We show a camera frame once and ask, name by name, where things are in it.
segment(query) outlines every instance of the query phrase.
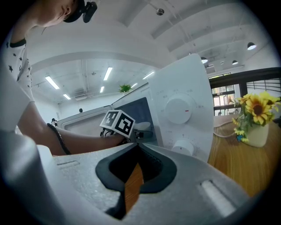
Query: black bracelet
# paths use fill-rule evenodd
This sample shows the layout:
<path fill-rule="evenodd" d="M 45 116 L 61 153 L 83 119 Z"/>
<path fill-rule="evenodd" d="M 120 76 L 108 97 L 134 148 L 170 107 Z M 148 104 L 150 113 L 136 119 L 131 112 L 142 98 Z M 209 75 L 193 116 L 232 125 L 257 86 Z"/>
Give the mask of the black bracelet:
<path fill-rule="evenodd" d="M 47 123 L 48 127 L 51 128 L 51 130 L 56 134 L 60 144 L 61 144 L 61 147 L 62 149 L 64 150 L 64 152 L 67 154 L 67 155 L 71 155 L 70 151 L 67 149 L 67 147 L 65 146 L 65 143 L 64 141 L 62 140 L 62 137 L 61 137 L 61 134 L 58 132 L 58 130 L 52 125 L 52 124 L 49 124 Z"/>

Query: potted plant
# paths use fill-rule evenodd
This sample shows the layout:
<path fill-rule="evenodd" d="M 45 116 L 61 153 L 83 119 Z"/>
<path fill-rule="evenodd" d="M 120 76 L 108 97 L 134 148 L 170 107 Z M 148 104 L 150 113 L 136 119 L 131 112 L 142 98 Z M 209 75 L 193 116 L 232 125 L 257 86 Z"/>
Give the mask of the potted plant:
<path fill-rule="evenodd" d="M 236 125 L 234 128 L 239 142 L 246 143 L 254 147 L 265 145 L 268 136 L 268 123 L 274 119 L 272 109 L 278 112 L 277 105 L 280 98 L 270 96 L 266 91 L 256 94 L 246 94 L 242 98 L 237 98 L 235 106 L 241 106 L 241 112 L 237 119 L 232 119 Z"/>
<path fill-rule="evenodd" d="M 124 84 L 124 85 L 120 86 L 119 92 L 125 93 L 125 92 L 128 92 L 130 89 L 131 89 L 131 85 Z"/>

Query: wooden table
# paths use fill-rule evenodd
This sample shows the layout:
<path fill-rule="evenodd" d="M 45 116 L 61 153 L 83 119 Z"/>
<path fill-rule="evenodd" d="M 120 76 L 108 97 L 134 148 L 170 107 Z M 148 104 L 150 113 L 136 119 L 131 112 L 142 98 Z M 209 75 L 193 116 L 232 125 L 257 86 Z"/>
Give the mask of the wooden table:
<path fill-rule="evenodd" d="M 235 115 L 215 116 L 214 125 L 230 121 Z M 214 131 L 220 135 L 232 134 L 233 123 L 228 123 Z M 269 124 L 267 143 L 255 148 L 239 143 L 235 135 L 219 138 L 214 135 L 208 163 L 236 181 L 250 195 L 264 190 L 274 173 L 281 152 L 281 129 L 275 123 Z M 125 186 L 127 212 L 136 203 L 139 187 L 143 184 L 142 172 L 137 164 Z"/>

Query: white vase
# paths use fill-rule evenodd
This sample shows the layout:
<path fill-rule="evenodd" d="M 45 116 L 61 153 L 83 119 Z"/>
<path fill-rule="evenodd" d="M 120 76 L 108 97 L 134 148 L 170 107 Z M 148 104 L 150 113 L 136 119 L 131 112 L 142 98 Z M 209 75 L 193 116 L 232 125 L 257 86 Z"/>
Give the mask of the white vase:
<path fill-rule="evenodd" d="M 249 141 L 244 143 L 257 148 L 263 147 L 267 142 L 268 130 L 268 124 L 264 127 L 257 124 L 253 124 L 252 127 L 249 127 L 247 134 Z"/>

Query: white knob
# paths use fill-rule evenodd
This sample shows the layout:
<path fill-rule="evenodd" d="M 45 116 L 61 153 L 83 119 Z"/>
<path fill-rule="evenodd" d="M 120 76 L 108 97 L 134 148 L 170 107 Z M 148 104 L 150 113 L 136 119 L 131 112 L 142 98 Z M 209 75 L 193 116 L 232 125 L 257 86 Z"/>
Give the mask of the white knob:
<path fill-rule="evenodd" d="M 194 107 L 194 100 L 187 94 L 175 94 L 172 96 L 165 108 L 165 113 L 169 121 L 182 124 L 189 120 Z"/>
<path fill-rule="evenodd" d="M 187 140 L 178 140 L 172 148 L 173 152 L 192 156 L 194 152 L 193 145 Z"/>

